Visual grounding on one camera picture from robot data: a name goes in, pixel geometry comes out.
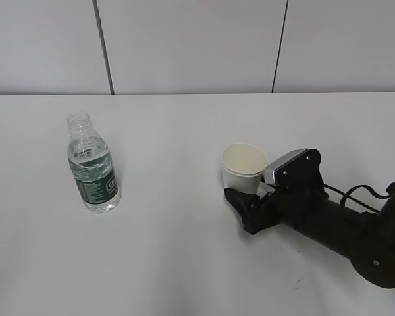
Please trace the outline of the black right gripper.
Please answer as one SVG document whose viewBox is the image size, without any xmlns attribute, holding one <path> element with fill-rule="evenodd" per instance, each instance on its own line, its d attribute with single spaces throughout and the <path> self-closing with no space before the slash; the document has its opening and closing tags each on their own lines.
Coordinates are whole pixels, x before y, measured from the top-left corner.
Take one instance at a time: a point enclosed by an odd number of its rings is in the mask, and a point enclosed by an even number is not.
<svg viewBox="0 0 395 316">
<path fill-rule="evenodd" d="M 241 216 L 243 229 L 251 235 L 280 224 L 300 212 L 303 205 L 301 196 L 289 188 L 280 187 L 263 197 L 225 188 L 224 197 Z"/>
</svg>

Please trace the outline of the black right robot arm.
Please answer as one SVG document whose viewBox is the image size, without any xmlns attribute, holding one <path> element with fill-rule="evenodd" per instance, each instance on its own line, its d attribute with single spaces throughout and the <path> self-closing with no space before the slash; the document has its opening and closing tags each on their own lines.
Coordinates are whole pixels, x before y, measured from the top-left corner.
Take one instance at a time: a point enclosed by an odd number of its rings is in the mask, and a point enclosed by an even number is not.
<svg viewBox="0 0 395 316">
<path fill-rule="evenodd" d="M 331 201 L 323 187 L 277 188 L 263 197 L 232 188 L 224 196 L 251 235 L 285 224 L 349 259 L 366 280 L 395 288 L 395 182 L 378 213 L 357 212 Z"/>
</svg>

